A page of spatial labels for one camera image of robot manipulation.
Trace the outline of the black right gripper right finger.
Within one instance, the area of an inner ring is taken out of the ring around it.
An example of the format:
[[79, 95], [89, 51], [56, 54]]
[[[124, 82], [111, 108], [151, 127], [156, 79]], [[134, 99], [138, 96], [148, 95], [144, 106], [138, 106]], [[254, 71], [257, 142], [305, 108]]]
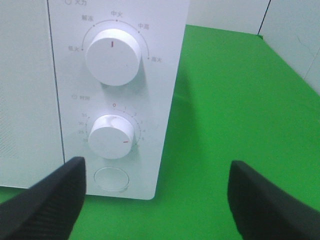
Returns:
[[244, 240], [320, 238], [320, 212], [283, 191], [244, 161], [231, 162], [227, 200]]

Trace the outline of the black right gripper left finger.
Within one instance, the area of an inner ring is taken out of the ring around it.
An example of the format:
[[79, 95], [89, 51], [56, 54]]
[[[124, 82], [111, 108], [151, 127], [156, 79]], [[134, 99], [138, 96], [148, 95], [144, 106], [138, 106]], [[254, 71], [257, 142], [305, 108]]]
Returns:
[[67, 240], [84, 204], [86, 164], [76, 156], [0, 205], [2, 240]]

